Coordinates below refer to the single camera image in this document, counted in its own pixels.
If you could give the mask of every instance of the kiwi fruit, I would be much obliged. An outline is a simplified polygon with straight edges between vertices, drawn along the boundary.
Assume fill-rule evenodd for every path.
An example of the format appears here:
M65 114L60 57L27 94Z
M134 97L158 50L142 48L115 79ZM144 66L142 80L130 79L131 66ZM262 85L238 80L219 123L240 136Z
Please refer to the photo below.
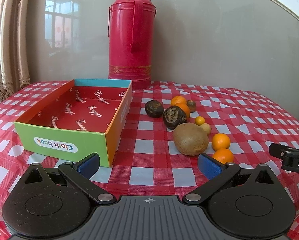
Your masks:
M194 123L178 125L173 132L174 144L184 155L199 155L208 147L207 133Z

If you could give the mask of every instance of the red checkered tablecloth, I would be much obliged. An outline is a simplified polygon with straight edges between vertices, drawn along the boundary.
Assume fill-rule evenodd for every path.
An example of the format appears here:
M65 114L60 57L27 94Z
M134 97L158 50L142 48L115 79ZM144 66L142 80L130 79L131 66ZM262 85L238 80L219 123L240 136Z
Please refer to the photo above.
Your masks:
M8 232L2 221L2 205L28 165L57 167L65 160L24 150L13 121L40 98L64 82L40 82L19 91L0 104L0 239ZM197 168L197 157L180 154L172 131L161 119L146 115L144 105L156 99L167 108L171 99L182 95L196 102L197 112L211 125L212 133L226 133L230 150L242 168L267 163L292 198L297 217L289 237L299 239L299 174L280 169L281 161L269 156L272 142L299 148L299 122L270 99L254 92L173 82L153 82L145 91L133 92L125 127L112 168L100 167L91 180L119 195L179 195L180 198L207 181ZM206 153L214 150L209 145Z

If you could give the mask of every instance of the red box lining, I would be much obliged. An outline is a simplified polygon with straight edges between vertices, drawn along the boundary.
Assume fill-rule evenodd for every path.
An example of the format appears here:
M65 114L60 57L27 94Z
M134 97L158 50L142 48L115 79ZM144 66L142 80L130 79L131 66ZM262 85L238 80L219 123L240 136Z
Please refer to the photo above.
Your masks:
M74 86L27 123L105 133L126 91L127 88Z

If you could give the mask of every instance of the open box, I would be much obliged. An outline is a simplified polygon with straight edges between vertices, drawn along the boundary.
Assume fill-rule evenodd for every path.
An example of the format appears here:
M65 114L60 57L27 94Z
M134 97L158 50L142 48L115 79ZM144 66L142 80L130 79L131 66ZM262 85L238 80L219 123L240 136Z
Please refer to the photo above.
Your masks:
M74 79L14 124L28 151L74 162L97 152L110 167L130 103L130 80Z

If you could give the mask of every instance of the blue gripper pad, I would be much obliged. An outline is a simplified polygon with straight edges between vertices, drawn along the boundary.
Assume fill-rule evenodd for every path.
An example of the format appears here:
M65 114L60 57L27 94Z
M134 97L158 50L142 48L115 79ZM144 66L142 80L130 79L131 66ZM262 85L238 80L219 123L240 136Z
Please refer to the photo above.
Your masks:
M208 179L213 179L217 175L221 174L226 167L224 164L209 157L205 153L198 156L197 166L199 171Z
M78 163L75 163L73 168L85 178L90 179L98 171L99 164L99 155L92 153Z

